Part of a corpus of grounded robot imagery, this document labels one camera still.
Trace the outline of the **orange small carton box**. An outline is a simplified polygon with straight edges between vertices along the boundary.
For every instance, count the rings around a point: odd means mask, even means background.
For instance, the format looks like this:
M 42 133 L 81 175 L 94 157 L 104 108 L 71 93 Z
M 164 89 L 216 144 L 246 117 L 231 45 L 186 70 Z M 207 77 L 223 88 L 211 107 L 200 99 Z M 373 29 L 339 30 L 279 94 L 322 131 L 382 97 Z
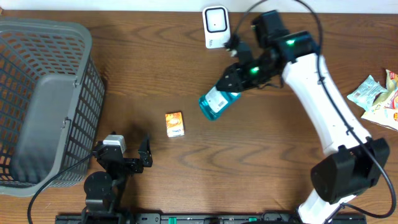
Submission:
M 174 138 L 185 135 L 183 117 L 181 112 L 167 113 L 165 115 L 167 136 Z

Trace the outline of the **blue mouthwash bottle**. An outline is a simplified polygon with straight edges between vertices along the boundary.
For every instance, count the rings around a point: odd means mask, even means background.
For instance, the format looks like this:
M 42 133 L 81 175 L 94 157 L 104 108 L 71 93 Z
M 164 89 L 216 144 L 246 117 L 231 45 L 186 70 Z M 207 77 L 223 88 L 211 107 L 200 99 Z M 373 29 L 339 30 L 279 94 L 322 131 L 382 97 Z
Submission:
M 218 91 L 213 86 L 209 92 L 202 95 L 198 104 L 207 119 L 210 121 L 217 120 L 230 105 L 241 97 L 241 93 Z

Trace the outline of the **teal wet wipes pack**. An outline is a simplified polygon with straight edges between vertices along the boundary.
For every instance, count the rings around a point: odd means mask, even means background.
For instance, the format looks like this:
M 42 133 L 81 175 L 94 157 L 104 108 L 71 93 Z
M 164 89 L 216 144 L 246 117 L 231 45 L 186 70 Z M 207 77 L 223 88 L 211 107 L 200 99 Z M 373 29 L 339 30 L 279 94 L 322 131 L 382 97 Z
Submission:
M 369 75 L 354 92 L 347 96 L 347 99 L 362 107 L 365 111 L 369 111 L 376 97 L 385 92 L 387 90 Z

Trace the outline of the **yellow snack bag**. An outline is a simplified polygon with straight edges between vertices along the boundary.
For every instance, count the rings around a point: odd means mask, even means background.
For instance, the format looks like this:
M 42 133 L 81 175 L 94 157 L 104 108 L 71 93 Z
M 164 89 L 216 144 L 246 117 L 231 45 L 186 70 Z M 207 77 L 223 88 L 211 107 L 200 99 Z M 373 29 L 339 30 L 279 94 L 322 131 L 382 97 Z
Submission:
M 371 109 L 361 118 L 397 131 L 397 73 L 386 69 L 386 92 L 381 93 Z

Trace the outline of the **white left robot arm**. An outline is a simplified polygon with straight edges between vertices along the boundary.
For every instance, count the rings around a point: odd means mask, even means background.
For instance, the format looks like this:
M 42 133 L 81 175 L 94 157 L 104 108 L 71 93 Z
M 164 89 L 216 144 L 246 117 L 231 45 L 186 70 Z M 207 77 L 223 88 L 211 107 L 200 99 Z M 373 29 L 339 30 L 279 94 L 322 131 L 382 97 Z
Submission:
M 90 174 L 84 183 L 86 207 L 81 213 L 81 223 L 134 223 L 134 215 L 120 207 L 127 181 L 134 174 L 153 165 L 150 138 L 146 136 L 138 148 L 138 158 L 123 156 L 126 150 L 124 136 L 111 133 L 99 141 L 93 156 L 104 169 Z

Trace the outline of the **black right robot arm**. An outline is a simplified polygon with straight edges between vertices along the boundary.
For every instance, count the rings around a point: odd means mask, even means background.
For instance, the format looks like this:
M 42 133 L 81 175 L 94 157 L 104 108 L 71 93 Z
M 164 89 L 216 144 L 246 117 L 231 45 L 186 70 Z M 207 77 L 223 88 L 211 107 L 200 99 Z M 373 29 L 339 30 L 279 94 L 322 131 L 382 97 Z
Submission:
M 291 33 L 276 11 L 251 23 L 262 49 L 258 58 L 236 34 L 225 48 L 238 61 L 216 84 L 219 91 L 241 93 L 267 86 L 280 76 L 297 95 L 320 139 L 324 160 L 310 172 L 313 190 L 298 208 L 303 223 L 326 223 L 339 209 L 386 176 L 390 149 L 385 139 L 373 139 L 356 119 L 335 83 L 320 43 L 307 31 Z

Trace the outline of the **white barcode scanner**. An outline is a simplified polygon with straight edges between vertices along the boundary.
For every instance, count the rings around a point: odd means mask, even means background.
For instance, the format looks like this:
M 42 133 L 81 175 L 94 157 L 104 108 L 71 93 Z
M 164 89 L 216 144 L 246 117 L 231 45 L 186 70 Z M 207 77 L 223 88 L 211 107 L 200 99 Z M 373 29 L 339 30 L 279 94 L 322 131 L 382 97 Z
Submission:
M 231 37 L 228 10 L 224 6 L 209 6 L 202 11 L 205 46 L 223 48 Z

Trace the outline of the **grey plastic basket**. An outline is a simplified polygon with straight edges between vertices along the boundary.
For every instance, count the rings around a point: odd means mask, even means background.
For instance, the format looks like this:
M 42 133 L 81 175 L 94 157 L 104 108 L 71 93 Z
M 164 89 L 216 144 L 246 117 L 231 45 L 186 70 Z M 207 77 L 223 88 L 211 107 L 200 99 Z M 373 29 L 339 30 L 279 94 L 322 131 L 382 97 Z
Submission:
M 1 193 L 30 197 L 86 175 L 104 84 L 89 30 L 1 18 Z

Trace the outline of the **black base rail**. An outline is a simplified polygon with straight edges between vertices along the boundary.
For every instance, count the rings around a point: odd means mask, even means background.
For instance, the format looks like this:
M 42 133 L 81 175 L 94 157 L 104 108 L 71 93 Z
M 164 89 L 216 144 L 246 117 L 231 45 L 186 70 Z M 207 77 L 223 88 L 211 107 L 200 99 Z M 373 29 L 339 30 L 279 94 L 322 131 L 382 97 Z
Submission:
M 295 214 L 267 212 L 262 215 L 161 215 L 137 213 L 130 217 L 101 215 L 57 215 L 55 224 L 111 223 L 111 224 L 242 224 L 242 223 L 300 223 Z

